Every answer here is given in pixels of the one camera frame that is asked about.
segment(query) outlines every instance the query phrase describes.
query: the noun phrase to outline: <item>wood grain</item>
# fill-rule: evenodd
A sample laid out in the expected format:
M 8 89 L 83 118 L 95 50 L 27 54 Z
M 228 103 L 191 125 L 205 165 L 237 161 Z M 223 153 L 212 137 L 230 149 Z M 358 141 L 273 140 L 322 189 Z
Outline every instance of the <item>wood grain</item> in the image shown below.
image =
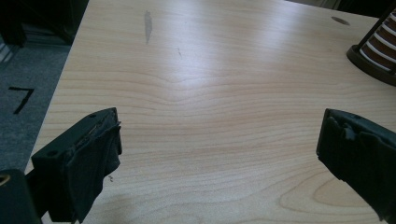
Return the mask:
M 315 152 L 327 107 L 396 131 L 396 89 L 346 56 L 375 21 L 279 0 L 91 0 L 35 150 L 119 110 L 121 166 L 84 223 L 379 222 Z

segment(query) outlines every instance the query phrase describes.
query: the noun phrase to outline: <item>light wood surface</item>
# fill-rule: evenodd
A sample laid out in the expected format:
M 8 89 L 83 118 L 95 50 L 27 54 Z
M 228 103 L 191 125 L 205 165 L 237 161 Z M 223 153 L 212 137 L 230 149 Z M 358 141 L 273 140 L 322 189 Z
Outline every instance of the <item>light wood surface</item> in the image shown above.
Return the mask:
M 396 131 L 396 89 L 346 56 L 375 22 L 281 0 L 91 0 L 35 151 L 119 110 L 121 166 L 84 224 L 377 223 L 315 151 L 327 107 Z

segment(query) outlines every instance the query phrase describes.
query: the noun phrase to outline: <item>gray carpet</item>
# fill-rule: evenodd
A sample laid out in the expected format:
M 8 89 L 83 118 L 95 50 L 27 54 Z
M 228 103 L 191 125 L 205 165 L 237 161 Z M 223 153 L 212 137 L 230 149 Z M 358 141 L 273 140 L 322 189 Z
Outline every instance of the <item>gray carpet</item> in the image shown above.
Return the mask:
M 0 63 L 0 170 L 24 171 L 69 50 L 28 42 Z

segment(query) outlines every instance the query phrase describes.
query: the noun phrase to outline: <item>black plastic part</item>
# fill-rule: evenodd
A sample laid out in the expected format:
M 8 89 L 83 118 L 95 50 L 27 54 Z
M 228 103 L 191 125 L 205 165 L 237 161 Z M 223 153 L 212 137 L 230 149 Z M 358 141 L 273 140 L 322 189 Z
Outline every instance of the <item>black plastic part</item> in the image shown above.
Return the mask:
M 28 176 L 37 213 L 48 209 L 52 221 L 82 222 L 102 191 L 103 178 L 120 165 L 120 154 L 116 108 L 76 123 L 32 156 L 35 169 Z
M 396 133 L 360 116 L 326 109 L 317 154 L 380 220 L 396 223 Z
M 41 223 L 20 170 L 0 171 L 0 208 L 0 223 Z
M 391 72 L 387 72 L 367 61 L 367 59 L 365 59 L 359 53 L 359 48 L 357 45 L 350 47 L 346 53 L 346 56 L 361 71 L 391 86 L 396 86 L 396 76 L 394 76 Z

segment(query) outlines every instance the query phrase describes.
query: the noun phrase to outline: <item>brown and white striped object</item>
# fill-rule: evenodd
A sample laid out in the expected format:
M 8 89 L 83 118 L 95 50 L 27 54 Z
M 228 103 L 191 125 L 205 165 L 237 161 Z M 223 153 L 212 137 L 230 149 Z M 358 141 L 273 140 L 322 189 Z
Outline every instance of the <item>brown and white striped object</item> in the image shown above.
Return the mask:
M 396 1 L 347 57 L 368 75 L 396 86 Z

